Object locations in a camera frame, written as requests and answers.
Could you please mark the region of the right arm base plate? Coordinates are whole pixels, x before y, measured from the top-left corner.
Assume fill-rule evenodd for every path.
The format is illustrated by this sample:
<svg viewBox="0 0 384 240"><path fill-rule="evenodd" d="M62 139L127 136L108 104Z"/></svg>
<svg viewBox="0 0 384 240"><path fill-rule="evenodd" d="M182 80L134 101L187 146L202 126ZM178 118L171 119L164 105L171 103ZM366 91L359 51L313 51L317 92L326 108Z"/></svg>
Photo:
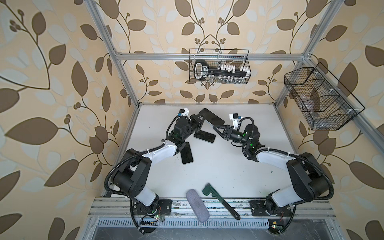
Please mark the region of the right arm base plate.
<svg viewBox="0 0 384 240"><path fill-rule="evenodd" d="M272 235L284 234L296 214L296 206L286 205L277 206L270 200L252 200L249 201L253 217L268 217L268 231Z"/></svg>

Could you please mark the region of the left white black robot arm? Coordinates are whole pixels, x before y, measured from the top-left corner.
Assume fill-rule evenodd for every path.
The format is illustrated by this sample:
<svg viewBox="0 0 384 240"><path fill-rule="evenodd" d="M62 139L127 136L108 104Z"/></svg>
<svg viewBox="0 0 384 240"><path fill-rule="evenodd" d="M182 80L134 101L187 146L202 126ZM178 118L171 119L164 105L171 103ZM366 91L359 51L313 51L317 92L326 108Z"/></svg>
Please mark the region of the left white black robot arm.
<svg viewBox="0 0 384 240"><path fill-rule="evenodd" d="M159 196L146 186L151 166L186 149L187 138L200 131L203 123L202 115L178 114L172 121L174 129L166 131L167 136L160 146L142 152L134 149L125 152L122 160L107 174L105 190L154 211L159 205Z"/></svg>

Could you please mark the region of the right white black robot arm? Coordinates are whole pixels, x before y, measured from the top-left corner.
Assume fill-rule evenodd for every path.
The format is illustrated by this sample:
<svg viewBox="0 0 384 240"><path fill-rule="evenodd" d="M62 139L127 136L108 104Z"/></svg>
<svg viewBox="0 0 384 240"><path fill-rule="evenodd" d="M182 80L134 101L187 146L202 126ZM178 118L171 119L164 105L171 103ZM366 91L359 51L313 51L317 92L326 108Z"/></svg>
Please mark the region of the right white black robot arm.
<svg viewBox="0 0 384 240"><path fill-rule="evenodd" d="M247 160L268 164L288 173L291 183L266 197L268 204L285 207L312 201L330 200L335 193L331 178L312 154L292 154L267 148L259 142L260 133L255 125L247 125L244 132L230 125L213 126L224 140L240 144Z"/></svg>

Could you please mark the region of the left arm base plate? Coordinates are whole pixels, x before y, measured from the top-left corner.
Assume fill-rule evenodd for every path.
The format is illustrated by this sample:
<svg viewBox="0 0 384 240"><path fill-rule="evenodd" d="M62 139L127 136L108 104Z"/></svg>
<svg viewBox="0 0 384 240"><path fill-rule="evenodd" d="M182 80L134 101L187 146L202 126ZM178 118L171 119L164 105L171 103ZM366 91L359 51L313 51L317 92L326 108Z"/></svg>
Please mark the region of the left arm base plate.
<svg viewBox="0 0 384 240"><path fill-rule="evenodd" d="M150 227L157 227L159 220L164 220L172 211L173 201L170 199L158 199L149 206L130 200L130 215L132 222L141 234L148 234Z"/></svg>

